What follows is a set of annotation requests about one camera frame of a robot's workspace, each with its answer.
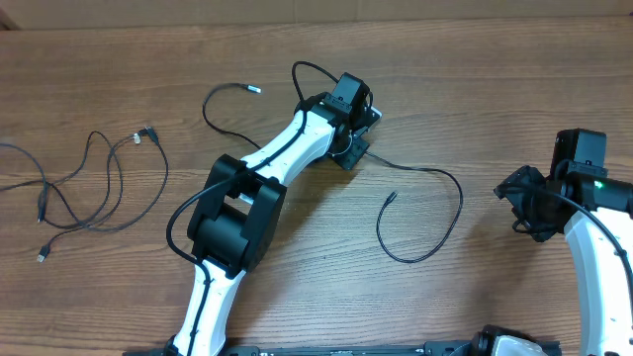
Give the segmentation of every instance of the black cable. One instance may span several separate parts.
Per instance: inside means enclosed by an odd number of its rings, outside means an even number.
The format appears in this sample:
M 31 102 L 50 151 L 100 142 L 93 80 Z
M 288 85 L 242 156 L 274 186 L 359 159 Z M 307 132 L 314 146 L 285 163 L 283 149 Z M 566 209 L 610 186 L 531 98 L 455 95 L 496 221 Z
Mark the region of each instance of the black cable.
M 40 174 L 42 174 L 42 182 L 44 183 L 44 186 L 42 187 L 42 193 L 44 195 L 47 194 L 48 192 L 48 186 L 46 184 L 46 176 L 44 175 L 44 170 L 42 169 L 42 167 L 40 166 L 40 163 L 28 152 L 26 152 L 24 149 L 18 147 L 17 145 L 11 144 L 11 143 L 0 143 L 0 146 L 2 147 L 9 147 L 9 148 L 13 148 L 13 149 L 17 149 L 20 152 L 24 153 L 27 157 L 31 158 L 31 160 L 33 161 L 33 163 L 36 164 L 36 166 L 38 167 L 38 169 L 40 170 Z M 24 185 L 15 185 L 15 186 L 9 186 L 9 187 L 3 187 L 0 188 L 0 192 L 3 191 L 8 191 L 14 188 L 18 188 L 18 187 L 22 187 Z M 46 212 L 46 203 L 44 202 L 41 206 L 38 205 L 38 223 L 41 222 L 44 217 L 45 217 L 45 212 Z
M 117 144 L 115 144 L 114 148 L 115 150 L 119 147 L 121 147 L 121 145 L 125 144 L 127 141 L 129 141 L 132 137 L 126 137 L 124 139 L 122 139 L 121 141 L 117 142 Z M 165 185 L 167 184 L 167 177 L 169 175 L 169 163 L 167 161 L 167 156 L 165 155 L 164 150 L 162 149 L 162 146 L 160 146 L 160 144 L 158 144 L 157 142 L 156 146 L 158 147 L 158 149 L 160 150 L 160 154 L 163 157 L 163 160 L 165 162 L 165 177 L 163 179 L 162 185 L 160 186 L 160 189 L 158 190 L 158 193 L 156 194 L 156 196 L 154 197 L 154 199 L 151 201 L 151 203 L 149 203 L 149 205 L 147 206 L 147 208 L 145 208 L 145 210 L 142 211 L 142 213 L 140 213 L 138 216 L 136 216 L 135 218 L 133 218 L 132 220 L 128 221 L 128 222 L 123 222 L 119 225 L 116 226 L 112 226 L 112 227 L 95 227 L 94 224 L 98 223 L 99 221 L 95 221 L 95 222 L 85 222 L 80 220 L 77 215 L 72 211 L 72 209 L 70 208 L 70 206 L 68 205 L 68 202 L 63 198 L 63 196 L 57 191 L 57 193 L 59 193 L 59 197 L 61 198 L 62 202 L 65 204 L 66 208 L 68 209 L 68 212 L 70 213 L 70 215 L 72 216 L 72 218 L 76 221 L 76 223 L 81 226 L 82 228 L 91 230 L 91 231 L 99 231 L 99 232 L 116 232 L 116 231 L 121 231 L 127 227 L 129 227 L 130 225 L 136 223 L 137 221 L 139 221 L 140 219 L 142 219 L 142 217 L 144 217 L 150 210 L 151 208 L 154 206 L 154 204 L 156 204 L 156 202 L 158 201 L 158 199 L 160 198 L 160 195 L 162 194 L 162 191 L 165 189 Z M 112 157 L 114 156 L 114 151 L 112 151 L 109 155 L 108 155 L 108 163 L 107 166 L 110 166 L 110 162 L 112 160 Z M 107 169 L 108 171 L 108 181 L 110 182 L 110 169 Z M 121 191 L 119 194 L 119 200 L 117 201 L 117 204 L 105 215 L 105 217 L 109 217 L 111 216 L 114 211 L 117 209 L 117 207 L 119 206 L 119 204 L 121 203 L 121 199 L 123 198 L 123 175 L 121 176 Z
M 67 176 L 59 179 L 59 181 L 61 181 L 61 182 L 67 181 L 68 179 L 74 177 L 77 173 L 79 173 L 79 171 L 83 168 L 83 165 L 85 164 L 85 160 L 87 159 L 88 149 L 89 149 L 89 144 L 90 144 L 90 138 L 91 138 L 92 134 L 100 135 L 103 138 L 103 140 L 110 147 L 110 151 L 108 153 L 108 159 L 106 160 L 106 176 L 107 176 L 107 187 L 108 187 L 107 190 L 106 190 L 106 196 L 105 196 L 103 202 L 101 203 L 101 205 L 99 206 L 99 208 L 97 208 L 97 210 L 90 217 L 88 217 L 84 221 L 80 221 L 77 218 L 76 214 L 70 208 L 70 205 L 68 204 L 68 202 L 65 199 L 65 197 L 63 196 L 63 194 L 61 194 L 59 189 L 57 189 L 56 185 L 54 183 L 50 184 L 50 187 L 54 190 L 55 193 L 57 193 L 57 195 L 59 196 L 61 201 L 64 203 L 64 205 L 65 205 L 66 209 L 68 210 L 68 213 L 70 214 L 70 216 L 73 217 L 73 219 L 76 221 L 76 223 L 62 225 L 62 224 L 59 224 L 59 223 L 56 223 L 56 222 L 52 222 L 49 219 L 45 219 L 45 222 L 48 223 L 49 225 L 53 226 L 53 227 L 57 227 L 57 228 L 61 228 L 61 229 L 75 229 L 77 227 L 91 229 L 91 227 L 88 225 L 88 223 L 92 222 L 101 213 L 101 211 L 105 208 L 105 206 L 108 203 L 108 200 L 110 198 L 110 191 L 111 191 L 111 189 L 110 189 L 110 182 L 111 182 L 111 178 L 110 178 L 110 162 L 111 162 L 113 157 L 115 158 L 115 162 L 117 164 L 117 169 L 119 171 L 120 191 L 119 191 L 119 198 L 117 200 L 117 203 L 115 204 L 115 206 L 112 209 L 110 209 L 109 212 L 106 213 L 106 217 L 112 215 L 115 212 L 115 210 L 119 207 L 119 204 L 121 203 L 121 200 L 123 199 L 123 187 L 124 187 L 124 184 L 123 184 L 123 170 L 121 168 L 121 163 L 119 162 L 119 158 L 116 155 L 116 151 L 123 144 L 125 144 L 128 141 L 130 141 L 133 138 L 132 135 L 126 136 L 123 139 L 119 140 L 114 145 L 111 145 L 110 141 L 102 133 L 100 133 L 100 132 L 92 132 L 92 133 L 90 133 L 88 135 L 88 140 L 86 141 L 86 149 L 84 151 L 84 159 L 82 160 L 81 164 L 79 165 L 79 167 L 74 172 L 72 172 L 72 173 L 68 174 Z
M 275 158 L 277 158 L 280 154 L 282 154 L 286 149 L 288 149 L 293 143 L 295 143 L 295 141 L 304 133 L 304 129 L 306 128 L 306 124 L 308 122 L 308 108 L 306 108 L 306 101 L 304 99 L 304 95 L 301 91 L 301 88 L 299 87 L 299 82 L 297 81 L 297 66 L 299 65 L 306 65 L 309 67 L 312 67 L 318 71 L 320 71 L 321 73 L 327 75 L 329 78 L 331 78 L 332 80 L 334 80 L 335 82 L 338 82 L 338 79 L 336 79 L 333 75 L 331 75 L 329 72 L 327 72 L 325 69 L 319 67 L 316 64 L 312 64 L 310 62 L 306 62 L 306 61 L 297 61 L 293 64 L 293 67 L 291 69 L 291 73 L 292 73 L 292 77 L 293 77 L 293 83 L 295 84 L 295 89 L 297 89 L 297 95 L 299 96 L 299 101 L 300 101 L 300 109 L 303 111 L 303 120 L 302 120 L 302 124 L 299 127 L 299 129 L 297 130 L 297 132 L 295 133 L 295 135 L 293 135 L 293 137 L 286 142 L 282 147 L 280 147 L 277 151 L 275 151 L 273 154 L 271 154 L 270 156 L 268 156 L 266 159 L 264 159 L 262 162 L 260 162 L 259 164 L 248 168 L 247 170 L 245 170 L 244 172 L 234 175 L 228 179 L 225 179 L 222 182 L 216 183 L 214 185 L 212 185 L 209 188 L 206 188 L 198 193 L 196 193 L 194 196 L 192 196 L 191 198 L 189 198 L 188 200 L 186 200 L 183 204 L 180 205 L 180 207 L 178 207 L 178 209 L 176 209 L 176 211 L 174 212 L 174 214 L 171 216 L 171 218 L 169 219 L 169 222 L 167 223 L 167 228 L 166 228 L 166 238 L 167 238 L 167 245 L 169 245 L 169 248 L 171 248 L 172 251 L 174 251 L 177 255 L 179 255 L 180 257 L 184 258 L 185 260 L 199 266 L 202 271 L 205 273 L 205 290 L 203 292 L 203 296 L 200 300 L 200 304 L 198 306 L 198 312 L 197 314 L 201 314 L 202 313 L 202 309 L 205 305 L 205 302 L 207 301 L 207 294 L 209 292 L 209 289 L 211 288 L 211 281 L 210 281 L 210 274 L 209 271 L 207 270 L 207 267 L 205 267 L 205 265 L 202 263 L 202 261 L 198 261 L 196 260 L 193 256 L 191 256 L 190 254 L 184 252 L 183 250 L 181 250 L 180 248 L 178 248 L 178 246 L 176 246 L 176 244 L 173 241 L 173 236 L 172 236 L 172 230 L 174 227 L 174 224 L 176 223 L 176 220 L 178 219 L 178 217 L 180 217 L 180 215 L 187 209 L 189 208 L 192 204 L 194 204 L 195 202 L 197 202 L 200 198 L 211 194 L 215 191 L 218 191 L 220 188 L 226 186 L 226 185 L 231 185 L 234 182 L 237 182 L 245 177 L 247 177 L 249 174 L 259 170 L 260 168 L 268 165 L 270 162 L 272 162 Z M 193 349 L 193 344 L 194 344 L 194 339 L 196 337 L 196 333 L 198 331 L 198 321 L 199 318 L 196 317 L 196 319 L 194 320 L 194 324 L 192 326 L 192 330 L 190 333 L 190 341 L 189 341 L 189 349 L 187 350 L 187 356 L 191 356 L 191 352 Z
M 370 157 L 374 157 L 374 158 L 378 159 L 379 161 L 383 162 L 384 164 L 386 164 L 390 168 L 396 168 L 396 169 L 402 169 L 402 170 L 408 170 L 408 171 L 440 173 L 440 174 L 444 174 L 445 176 L 449 177 L 453 181 L 453 183 L 455 183 L 455 186 L 457 187 L 457 190 L 459 192 L 459 206 L 457 208 L 457 212 L 455 213 L 455 218 L 453 218 L 453 222 L 450 224 L 450 226 L 448 227 L 448 230 L 446 231 L 446 234 L 444 234 L 444 237 L 439 241 L 439 243 L 435 247 L 433 247 L 432 250 L 430 250 L 428 253 L 424 254 L 423 256 L 420 256 L 420 257 L 417 257 L 417 258 L 414 258 L 414 259 L 400 258 L 400 257 L 394 255 L 392 252 L 389 251 L 389 249 L 387 248 L 387 246 L 383 242 L 383 237 L 380 235 L 380 220 L 381 220 L 381 217 L 383 216 L 383 212 L 385 211 L 385 208 L 398 195 L 397 192 L 393 192 L 392 194 L 389 195 L 389 197 L 385 201 L 385 204 L 383 204 L 383 208 L 378 213 L 378 218 L 376 219 L 376 235 L 378 236 L 378 242 L 380 242 L 380 245 L 381 245 L 381 247 L 383 247 L 383 250 L 385 250 L 385 252 L 391 258 L 393 258 L 394 260 L 396 260 L 398 262 L 402 262 L 402 263 L 417 263 L 417 262 L 423 261 L 423 260 L 427 259 L 428 257 L 432 256 L 435 252 L 437 252 L 442 247 L 442 245 L 444 245 L 444 242 L 446 242 L 446 240 L 448 239 L 448 236 L 451 234 L 451 231 L 453 231 L 453 228 L 455 227 L 455 224 L 457 223 L 457 219 L 459 219 L 459 215 L 462 213 L 462 207 L 464 206 L 464 193 L 462 192 L 462 186 L 459 184 L 457 179 L 452 174 L 450 174 L 449 172 L 447 172 L 445 170 L 438 169 L 438 168 L 402 166 L 402 165 L 399 165 L 399 164 L 392 163 L 392 162 L 388 161 L 387 159 L 381 158 L 381 157 L 377 156 L 376 154 L 374 154 L 372 152 L 367 151 L 365 153 L 367 155 L 369 155 Z
M 217 131 L 220 134 L 231 134 L 237 137 L 241 137 L 245 140 L 248 141 L 248 143 L 254 145 L 257 149 L 260 149 L 261 147 L 259 146 L 259 144 L 255 143 L 255 141 L 253 141 L 252 139 L 248 138 L 246 135 L 241 134 L 241 133 L 234 133 L 234 132 L 230 132 L 227 130 L 222 130 L 220 128 L 218 128 L 217 126 L 213 125 L 209 119 L 207 119 L 207 104 L 209 103 L 209 100 L 211 99 L 212 96 L 214 96 L 214 94 L 216 94 L 217 92 L 227 89 L 227 88 L 241 88 L 244 89 L 246 91 L 249 91 L 251 93 L 261 93 L 261 89 L 259 89 L 256 86 L 250 85 L 250 84 L 242 84 L 242 83 L 225 83 L 225 84 L 220 84 L 217 87 L 213 88 L 209 94 L 207 94 L 207 97 L 205 98 L 205 100 L 202 102 L 202 117 L 205 119 L 205 122 L 207 122 L 207 125 L 209 125 L 211 127 L 211 129 Z
M 618 242 L 617 238 L 613 235 L 613 233 L 611 233 L 611 231 L 609 231 L 609 229 L 598 218 L 596 218 L 590 211 L 585 209 L 580 204 L 574 202 L 573 200 L 567 197 L 564 197 L 558 193 L 550 192 L 542 188 L 533 187 L 533 186 L 530 186 L 527 184 L 521 184 L 521 183 L 504 183 L 504 184 L 500 184 L 497 187 L 497 189 L 504 194 L 513 194 L 513 193 L 521 193 L 523 191 L 530 191 L 532 193 L 537 193 L 544 196 L 556 198 L 560 200 L 561 202 L 575 208 L 577 211 L 583 213 L 583 215 L 589 218 L 600 229 L 600 231 L 602 231 L 602 233 L 606 236 L 609 242 L 611 242 L 611 244 L 615 248 L 616 254 L 620 257 L 620 260 L 622 261 L 622 266 L 624 267 L 624 273 L 626 274 L 626 282 L 629 287 L 629 302 L 631 303 L 631 310 L 633 312 L 633 270 L 631 269 L 631 265 L 629 264 L 627 252 L 624 248 L 622 248 L 622 245 L 620 245 L 620 242 Z
M 92 143 L 91 138 L 93 136 L 93 134 L 97 134 L 100 137 L 103 138 L 103 140 L 108 144 L 108 146 L 110 147 L 110 151 L 108 153 L 108 158 L 106 161 L 106 175 L 107 175 L 107 191 L 106 191 L 106 197 L 104 198 L 104 201 L 101 203 L 101 205 L 99 206 L 99 208 L 87 219 L 85 220 L 81 220 L 77 217 L 76 213 L 74 213 L 74 211 L 72 210 L 72 208 L 70 207 L 70 205 L 68 204 L 68 201 L 66 200 L 66 198 L 63 196 L 63 194 L 59 191 L 59 189 L 57 188 L 58 184 L 63 184 L 64 182 L 68 181 L 69 179 L 73 178 L 75 175 L 77 175 L 79 173 L 79 171 L 81 171 L 81 169 L 84 167 L 86 159 L 87 159 L 87 155 L 88 155 L 88 150 L 89 147 Z M 121 163 L 119 162 L 119 158 L 117 157 L 116 151 L 121 148 L 124 144 L 126 144 L 127 142 L 131 141 L 133 139 L 133 137 L 135 137 L 135 135 L 138 135 L 138 137 L 141 136 L 149 136 L 149 138 L 151 139 L 151 141 L 156 145 L 156 147 L 158 147 L 164 163 L 165 163 L 165 176 L 162 182 L 162 185 L 158 191 L 158 193 L 156 194 L 155 198 L 151 201 L 151 203 L 148 205 L 148 207 L 142 212 L 140 213 L 138 216 L 136 216 L 135 218 L 131 219 L 128 222 L 123 222 L 120 223 L 116 226 L 111 226 L 111 227 L 99 227 L 100 225 L 102 225 L 103 223 L 105 223 L 112 215 L 113 213 L 117 210 L 117 208 L 119 207 L 122 199 L 123 199 L 123 190 L 124 190 L 124 184 L 123 184 L 123 170 L 121 168 Z M 105 208 L 109 197 L 110 197 L 110 191 L 111 191 L 111 173 L 110 173 L 110 163 L 112 162 L 112 158 L 115 159 L 115 162 L 117 164 L 117 168 L 119 171 L 119 180 L 120 180 L 120 192 L 119 192 L 119 197 L 118 200 L 116 202 L 116 204 L 114 205 L 114 207 L 112 209 L 110 209 L 107 213 L 105 213 L 103 216 L 97 218 L 97 216 L 103 211 L 103 209 Z M 61 236 L 71 233 L 71 232 L 75 232 L 78 231 L 80 229 L 87 229 L 87 230 L 91 230 L 91 231 L 98 231 L 98 232 L 116 232 L 116 231 L 121 231 L 127 227 L 129 227 L 130 225 L 138 222 L 140 219 L 142 219 L 142 217 L 144 217 L 149 210 L 151 210 L 151 208 L 156 204 L 156 202 L 158 201 L 158 199 L 160 198 L 160 195 L 162 194 L 165 185 L 167 184 L 167 178 L 168 178 L 168 174 L 169 174 L 169 164 L 167 161 L 167 156 L 162 148 L 162 146 L 160 145 L 159 141 L 158 141 L 158 136 L 156 135 L 155 131 L 153 128 L 145 128 L 143 130 L 140 130 L 138 133 L 135 134 L 131 134 L 128 135 L 126 137 L 124 137 L 123 139 L 119 140 L 117 143 L 115 143 L 114 145 L 110 144 L 110 142 L 108 141 L 108 139 L 100 132 L 92 132 L 88 135 L 88 139 L 86 141 L 86 148 L 84 150 L 84 155 L 83 155 L 83 159 L 81 161 L 81 163 L 79 164 L 79 167 L 77 169 L 75 169 L 72 173 L 50 183 L 47 182 L 47 180 L 44 177 L 44 173 L 43 173 L 43 180 L 33 180 L 33 181 L 28 181 L 28 182 L 23 182 L 23 183 L 19 183 L 19 184 L 15 184 L 12 186 L 8 186 L 8 187 L 4 187 L 4 188 L 0 188 L 0 191 L 6 191 L 6 190 L 11 190 L 11 189 L 15 189 L 18 187 L 23 187 L 23 186 L 27 186 L 27 185 L 31 185 L 31 184 L 35 184 L 35 183 L 40 183 L 44 181 L 44 186 L 47 187 L 51 187 L 53 189 L 53 191 L 59 196 L 59 198 L 61 199 L 61 201 L 64 203 L 66 209 L 68 210 L 68 213 L 72 216 L 72 218 L 75 220 L 75 223 L 73 224 L 59 224 L 56 222 L 52 222 L 50 221 L 48 218 L 46 218 L 45 216 L 43 216 L 43 221 L 50 224 L 51 226 L 60 228 L 60 229 L 64 229 L 63 232 L 56 234 L 55 236 L 53 236 L 48 243 L 46 243 L 44 246 L 42 246 L 42 249 L 40 251 L 40 256 L 39 256 L 39 260 L 42 262 L 44 261 L 44 259 L 48 256 L 48 254 L 50 253 L 50 248 L 52 243 L 57 240 L 58 238 L 60 238 Z M 38 208 L 42 211 L 43 208 L 45 207 L 47 204 L 47 192 L 45 192 L 44 190 L 40 193 L 39 199 L 38 199 Z

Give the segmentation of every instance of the cable connector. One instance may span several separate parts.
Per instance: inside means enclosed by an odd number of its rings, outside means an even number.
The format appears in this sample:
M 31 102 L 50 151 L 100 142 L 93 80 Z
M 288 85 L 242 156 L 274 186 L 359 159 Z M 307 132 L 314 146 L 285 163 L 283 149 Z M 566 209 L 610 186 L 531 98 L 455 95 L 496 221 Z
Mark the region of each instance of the cable connector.
M 149 139 L 158 144 L 158 135 L 156 134 L 156 131 L 153 127 L 145 127 L 145 129 L 140 130 L 137 134 L 141 136 L 149 136 Z
M 398 196 L 397 191 L 392 192 L 392 194 L 390 194 L 389 197 L 387 197 L 387 201 L 385 202 L 385 204 L 391 204 L 392 201 L 394 201 L 397 196 Z
M 251 93 L 261 94 L 261 88 L 250 84 L 241 84 L 241 86 Z
M 50 247 L 48 245 L 42 246 L 40 249 L 40 254 L 38 255 L 38 262 L 42 263 L 50 253 Z

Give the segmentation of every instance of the black joint bracket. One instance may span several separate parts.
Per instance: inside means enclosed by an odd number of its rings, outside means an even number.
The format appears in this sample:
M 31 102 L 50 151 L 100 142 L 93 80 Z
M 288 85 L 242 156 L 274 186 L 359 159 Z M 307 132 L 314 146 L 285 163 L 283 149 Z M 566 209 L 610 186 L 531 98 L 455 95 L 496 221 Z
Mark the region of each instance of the black joint bracket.
M 187 236 L 194 241 L 192 254 L 211 260 L 226 271 L 228 278 L 259 264 L 273 238 L 286 197 L 286 187 L 277 179 L 245 172 L 243 161 L 226 154 L 220 157 L 205 189 L 237 175 L 240 179 L 201 198 L 187 227 Z M 248 214 L 225 203 L 225 197 L 235 199 L 242 194 L 252 200 Z

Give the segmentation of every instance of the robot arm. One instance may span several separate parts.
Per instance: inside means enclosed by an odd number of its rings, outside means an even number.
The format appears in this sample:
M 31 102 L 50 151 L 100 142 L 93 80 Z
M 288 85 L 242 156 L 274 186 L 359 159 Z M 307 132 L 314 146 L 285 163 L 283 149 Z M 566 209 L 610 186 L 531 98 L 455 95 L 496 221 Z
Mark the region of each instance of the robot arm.
M 199 201 L 187 235 L 194 240 L 192 253 L 203 261 L 209 276 L 196 266 L 184 324 L 167 345 L 166 355 L 216 356 L 223 349 L 226 320 L 237 287 L 246 272 L 261 261 L 272 240 L 286 188 L 308 164 L 327 153 L 341 167 L 351 169 L 369 146 L 361 135 L 375 126 L 382 114 L 365 104 L 368 94 L 369 88 L 361 80 L 343 74 L 332 94 L 307 100 L 310 110 L 305 129 L 288 149 L 228 187 L 224 195 Z M 205 188 L 261 163 L 297 133 L 303 119 L 304 112 L 297 110 L 277 137 L 241 160 L 222 156 Z M 231 207 L 225 196 L 249 203 L 250 212 L 244 214 Z
M 633 251 L 633 220 L 629 214 L 604 208 L 592 213 L 620 240 L 624 249 Z M 630 296 L 622 261 L 614 254 L 613 245 L 581 212 L 575 213 L 565 225 L 565 239 L 572 250 L 578 279 L 581 354 L 632 354 Z
M 581 303 L 581 355 L 633 354 L 630 258 L 570 200 L 593 214 L 625 251 L 633 251 L 633 185 L 606 178 L 606 135 L 566 130 L 556 138 L 550 175 L 524 166 L 496 189 L 513 205 L 517 221 L 538 242 L 563 233 L 572 251 Z M 508 186 L 527 190 L 506 189 Z

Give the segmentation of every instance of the wooden table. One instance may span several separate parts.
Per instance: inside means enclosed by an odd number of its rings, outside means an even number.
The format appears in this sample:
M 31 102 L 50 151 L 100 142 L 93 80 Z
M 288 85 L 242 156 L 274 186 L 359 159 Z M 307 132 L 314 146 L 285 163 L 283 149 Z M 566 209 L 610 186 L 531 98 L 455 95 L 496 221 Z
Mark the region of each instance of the wooden table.
M 431 259 L 456 208 L 450 182 L 390 170 L 365 157 L 352 172 L 325 161 L 289 190 L 264 261 L 242 282 L 228 337 L 259 346 L 416 344 L 470 338 L 486 323 L 580 344 L 576 275 L 561 235 L 545 244 L 512 232 L 510 205 L 492 192 L 524 164 L 549 169 L 556 132 L 608 133 L 607 167 L 633 180 L 633 21 L 630 18 L 424 21 L 353 25 L 166 28 L 0 34 L 0 141 L 31 152 L 51 178 L 80 162 L 87 135 L 116 140 L 156 128 L 169 158 L 167 188 L 134 226 L 78 232 L 36 257 L 55 229 L 36 223 L 40 188 L 0 194 L 0 354 L 117 355 L 176 333 L 193 268 L 169 250 L 175 208 L 203 186 L 223 153 L 245 142 L 212 132 L 200 104 L 214 85 L 242 81 L 264 94 L 223 92 L 219 126 L 266 142 L 297 104 L 290 67 L 310 60 L 349 71 L 375 93 L 384 119 L 371 150 L 397 163 L 440 167 L 464 186 L 464 212 Z M 305 93 L 330 90 L 299 73 Z M 62 186 L 86 217 L 105 194 L 105 144 Z M 148 140 L 121 150 L 125 196 L 113 223 L 139 213 L 164 171 Z M 24 156 L 0 151 L 0 186 L 37 179 Z M 70 223 L 58 198 L 49 215 Z M 177 243 L 191 248 L 186 223 Z

